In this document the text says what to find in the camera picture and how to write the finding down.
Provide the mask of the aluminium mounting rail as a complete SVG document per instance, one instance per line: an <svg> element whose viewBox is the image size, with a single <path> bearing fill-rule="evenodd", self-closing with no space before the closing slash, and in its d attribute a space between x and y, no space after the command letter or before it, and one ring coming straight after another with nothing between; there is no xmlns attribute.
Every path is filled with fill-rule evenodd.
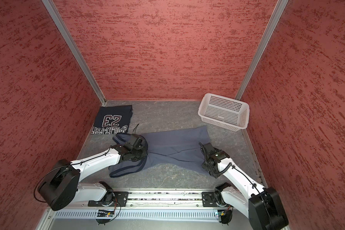
<svg viewBox="0 0 345 230"><path fill-rule="evenodd" d="M129 192L126 206L131 207L132 202L134 202L136 206L191 207L196 205L197 207L203 207L201 193L194 193L192 191L186 193L179 191L168 191L166 193L161 191L150 191L148 193L141 191Z"/></svg>

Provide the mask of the grey blue tank top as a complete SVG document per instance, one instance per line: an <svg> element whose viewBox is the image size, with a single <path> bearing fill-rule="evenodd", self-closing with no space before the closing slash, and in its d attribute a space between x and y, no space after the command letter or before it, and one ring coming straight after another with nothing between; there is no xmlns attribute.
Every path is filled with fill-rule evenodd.
<svg viewBox="0 0 345 230"><path fill-rule="evenodd" d="M158 164L173 164L201 174L205 160L199 143L210 143L206 126L142 134L148 144L147 156L139 161L126 161L109 167L109 176L118 178L138 173Z"/></svg>

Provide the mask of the right aluminium corner post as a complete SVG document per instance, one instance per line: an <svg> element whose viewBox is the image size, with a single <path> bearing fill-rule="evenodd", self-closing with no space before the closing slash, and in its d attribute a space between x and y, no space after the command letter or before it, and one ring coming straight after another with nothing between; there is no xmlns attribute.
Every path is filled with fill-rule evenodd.
<svg viewBox="0 0 345 230"><path fill-rule="evenodd" d="M262 35L262 38L259 42L259 45L256 49L254 57L253 57L250 65L249 65L249 68L248 68L248 70L244 76L244 79L240 85L240 88L236 94L236 97L235 97L236 100L240 100L242 98L242 96L245 92L245 89L246 89L247 85L249 84L249 82L252 78L252 75L253 75L253 73L254 73L267 45L268 45L268 42L270 41L270 38L271 38L271 36L272 36L272 34L273 34L277 24L278 24L283 12L284 12L287 4L288 4L288 0L278 0L277 1L275 8L272 12L272 15L271 15L271 17L268 21L268 24L265 28L265 31Z"/></svg>

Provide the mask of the aluminium corner post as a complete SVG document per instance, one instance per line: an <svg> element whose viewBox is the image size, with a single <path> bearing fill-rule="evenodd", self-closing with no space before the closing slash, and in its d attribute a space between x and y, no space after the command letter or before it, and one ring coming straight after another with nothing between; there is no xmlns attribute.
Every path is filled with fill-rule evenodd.
<svg viewBox="0 0 345 230"><path fill-rule="evenodd" d="M252 75L253 75L253 73L254 73L267 45L268 45L268 42L270 41L270 38L271 38L271 36L272 36L272 34L273 34L277 24L278 24L283 12L284 12L287 4L288 4L288 0L278 0L277 1L275 8L272 12L272 15L271 15L271 17L268 21L268 24L265 28L265 31L262 35L262 38L259 42L259 45L256 49L254 57L253 57L250 65L249 65L249 68L248 68L248 70L244 76L244 79L240 85L240 88L236 94L236 97L235 97L236 100L240 100L242 98L242 96L245 92L245 89L246 89L247 85L249 84L249 82L252 78Z"/></svg>
<svg viewBox="0 0 345 230"><path fill-rule="evenodd" d="M98 85L94 75L92 74L90 68L88 67L84 57L82 56L79 48L77 47L74 39L71 36L68 28L65 25L65 22L60 16L55 4L51 0L42 0L47 12L49 13L50 17L52 18L53 22L55 23L57 29L61 33L63 39L65 40L66 44L68 45L69 49L71 50L73 56L75 57L77 63L79 64L82 72L84 73L85 77L87 78L89 84L91 85L93 91L97 95L98 99L100 100L102 106L106 105L107 99L104 96L100 86Z"/></svg>

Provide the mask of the white plastic laundry basket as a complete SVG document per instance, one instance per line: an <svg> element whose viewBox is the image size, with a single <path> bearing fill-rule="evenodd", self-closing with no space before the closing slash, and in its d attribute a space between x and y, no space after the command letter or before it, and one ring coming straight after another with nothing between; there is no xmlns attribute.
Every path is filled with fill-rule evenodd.
<svg viewBox="0 0 345 230"><path fill-rule="evenodd" d="M228 97L207 93L198 115L203 122L231 131L246 129L249 123L249 104Z"/></svg>

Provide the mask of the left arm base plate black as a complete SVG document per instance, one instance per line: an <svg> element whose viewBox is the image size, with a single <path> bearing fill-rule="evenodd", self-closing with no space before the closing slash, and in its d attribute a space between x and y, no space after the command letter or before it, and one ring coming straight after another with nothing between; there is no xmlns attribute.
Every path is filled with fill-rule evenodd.
<svg viewBox="0 0 345 230"><path fill-rule="evenodd" d="M106 193L106 198L102 198L101 201L89 201L88 207L103 207L112 208L115 206L125 207L128 200L129 192L110 192Z"/></svg>

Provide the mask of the navy tank top red trim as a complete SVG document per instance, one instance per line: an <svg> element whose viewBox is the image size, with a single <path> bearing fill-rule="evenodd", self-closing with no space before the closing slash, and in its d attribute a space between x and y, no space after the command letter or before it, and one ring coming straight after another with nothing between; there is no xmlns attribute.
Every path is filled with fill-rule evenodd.
<svg viewBox="0 0 345 230"><path fill-rule="evenodd" d="M127 133L133 115L132 105L101 107L95 118L92 135Z"/></svg>

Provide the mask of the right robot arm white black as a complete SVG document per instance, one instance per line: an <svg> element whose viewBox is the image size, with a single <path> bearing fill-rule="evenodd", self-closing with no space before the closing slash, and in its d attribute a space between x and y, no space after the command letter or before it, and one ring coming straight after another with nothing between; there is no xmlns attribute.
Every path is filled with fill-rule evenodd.
<svg viewBox="0 0 345 230"><path fill-rule="evenodd" d="M223 224L231 221L236 209L246 216L254 230L281 230L289 221L276 189L259 184L240 169L230 156L215 147L201 146L204 155L203 169L218 178L230 180L215 188L212 193L203 193L203 204L221 207L218 219Z"/></svg>

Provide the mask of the left aluminium corner post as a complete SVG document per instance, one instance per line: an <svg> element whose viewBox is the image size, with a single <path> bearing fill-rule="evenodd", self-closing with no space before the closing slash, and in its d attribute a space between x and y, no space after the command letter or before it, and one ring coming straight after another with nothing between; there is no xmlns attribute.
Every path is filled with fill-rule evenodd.
<svg viewBox="0 0 345 230"><path fill-rule="evenodd" d="M85 77L87 78L89 84L91 85L93 91L97 95L98 99L100 100L102 106L106 105L107 99L104 96L100 86L98 85L94 75L92 74L90 68L88 67L84 57L82 56L79 48L77 47L74 39L71 36L68 28L65 25L65 22L60 16L55 4L51 0L42 0L47 12L49 13L50 17L52 18L53 22L55 23L57 29L61 33L63 39L65 40L66 44L68 45L69 49L71 50L73 56L75 57L77 63L79 64L82 72L84 73Z"/></svg>

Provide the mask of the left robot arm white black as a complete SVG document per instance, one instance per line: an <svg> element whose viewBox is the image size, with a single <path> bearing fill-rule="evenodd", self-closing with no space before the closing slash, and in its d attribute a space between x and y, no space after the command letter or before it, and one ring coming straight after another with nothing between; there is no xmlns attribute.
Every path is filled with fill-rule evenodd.
<svg viewBox="0 0 345 230"><path fill-rule="evenodd" d="M132 147L129 145L111 146L99 154L81 160L69 162L58 161L34 189L43 202L53 211L65 208L67 205L82 201L100 202L102 206L114 205L114 191L106 182L96 184L82 181L109 166L126 161L142 160L147 156L147 147Z"/></svg>

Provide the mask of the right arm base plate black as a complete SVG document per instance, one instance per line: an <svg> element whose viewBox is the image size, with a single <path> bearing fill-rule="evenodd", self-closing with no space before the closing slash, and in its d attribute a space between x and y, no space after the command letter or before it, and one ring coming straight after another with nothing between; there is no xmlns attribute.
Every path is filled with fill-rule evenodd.
<svg viewBox="0 0 345 230"><path fill-rule="evenodd" d="M205 208L218 207L214 192L202 192L202 205Z"/></svg>

